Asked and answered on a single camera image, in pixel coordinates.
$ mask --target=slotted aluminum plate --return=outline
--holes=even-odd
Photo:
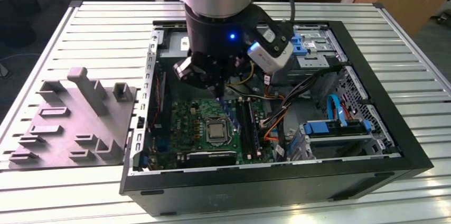
[[[289,18],[284,3],[260,3],[277,20]],[[396,181],[354,201],[184,215],[189,223],[392,223],[447,222],[451,217],[450,86],[384,10],[371,4],[296,4],[297,20],[343,21],[392,97],[435,168]],[[0,165],[29,126],[41,97],[41,80],[61,80],[69,67],[111,87],[117,81],[143,88],[152,21],[184,20],[180,3],[84,2],[71,7],[0,126]],[[157,221],[119,195],[121,166],[0,173],[0,223],[143,223]]]

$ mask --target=ventilation grille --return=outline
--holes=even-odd
[[[340,101],[344,102],[346,108],[350,111],[350,113],[354,114],[356,118],[362,118],[371,121],[374,126],[374,134],[379,135],[380,140],[386,145],[386,147],[392,146],[394,143],[387,138],[386,132],[380,126],[378,118],[370,112],[368,106],[360,103],[363,97],[347,70],[343,70],[342,73],[336,76],[335,84],[334,86],[330,87],[328,91],[323,91],[323,93],[325,92],[327,95],[319,98],[319,100],[321,101],[317,103],[317,106],[320,107],[324,117],[327,117],[327,96],[330,94],[336,94],[338,97],[340,98]]]

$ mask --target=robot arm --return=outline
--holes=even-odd
[[[267,73],[283,68],[292,46],[292,23],[276,23],[252,0],[184,0],[191,48],[173,65],[180,81],[208,89],[215,98],[224,82],[252,59]],[[257,25],[267,25],[265,33]]]

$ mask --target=motherboard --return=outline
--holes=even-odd
[[[215,100],[172,103],[171,135],[152,140],[149,167],[169,170],[187,167],[273,162],[272,146],[257,129],[264,118],[263,103],[228,100],[241,131],[236,132]]]

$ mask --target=blue latch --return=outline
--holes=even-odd
[[[366,127],[367,133],[370,133],[372,131],[371,122],[368,120],[364,120],[363,125]]]
[[[293,56],[305,56],[308,51],[303,44],[303,37],[296,32],[293,37],[291,38],[291,43],[293,45]]]
[[[328,133],[330,129],[325,122],[309,122],[304,124],[304,131],[305,134]]]

